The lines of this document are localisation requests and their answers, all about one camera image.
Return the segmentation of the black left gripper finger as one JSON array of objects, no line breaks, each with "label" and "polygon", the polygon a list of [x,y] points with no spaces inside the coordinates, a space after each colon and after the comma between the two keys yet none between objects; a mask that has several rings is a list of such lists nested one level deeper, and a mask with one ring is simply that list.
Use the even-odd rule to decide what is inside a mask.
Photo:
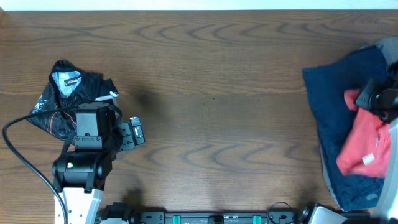
[{"label": "black left gripper finger", "polygon": [[105,103],[117,103],[117,98],[119,97],[118,93],[110,91],[108,95],[99,96],[95,98],[95,101],[101,101]]},{"label": "black left gripper finger", "polygon": [[130,118],[130,123],[132,126],[132,137],[134,140],[134,144],[136,146],[145,144],[145,137],[140,119],[138,117],[132,117]]}]

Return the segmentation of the red orange t-shirt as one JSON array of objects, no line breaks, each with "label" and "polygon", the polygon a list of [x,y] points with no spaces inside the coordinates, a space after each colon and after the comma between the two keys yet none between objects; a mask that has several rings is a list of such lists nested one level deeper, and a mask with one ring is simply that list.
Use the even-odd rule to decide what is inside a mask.
[{"label": "red orange t-shirt", "polygon": [[357,106],[354,101],[358,95],[359,90],[344,92],[345,103],[356,116],[336,164],[343,175],[384,178],[390,156],[390,125]]}]

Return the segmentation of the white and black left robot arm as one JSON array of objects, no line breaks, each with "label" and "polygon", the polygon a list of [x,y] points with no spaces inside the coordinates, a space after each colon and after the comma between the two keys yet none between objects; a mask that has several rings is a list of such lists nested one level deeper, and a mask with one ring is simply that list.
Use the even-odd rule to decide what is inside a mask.
[{"label": "white and black left robot arm", "polygon": [[121,119],[114,103],[78,105],[76,133],[52,166],[56,223],[94,223],[117,153],[145,143],[140,119]]}]

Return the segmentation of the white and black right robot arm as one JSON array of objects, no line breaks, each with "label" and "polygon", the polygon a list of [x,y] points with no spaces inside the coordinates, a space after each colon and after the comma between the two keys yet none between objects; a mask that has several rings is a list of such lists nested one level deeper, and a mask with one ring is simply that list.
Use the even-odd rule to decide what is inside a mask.
[{"label": "white and black right robot arm", "polygon": [[369,80],[356,99],[357,106],[371,112],[390,125],[391,149],[381,196],[364,224],[397,223],[397,63],[389,67],[393,76],[378,84]]}]

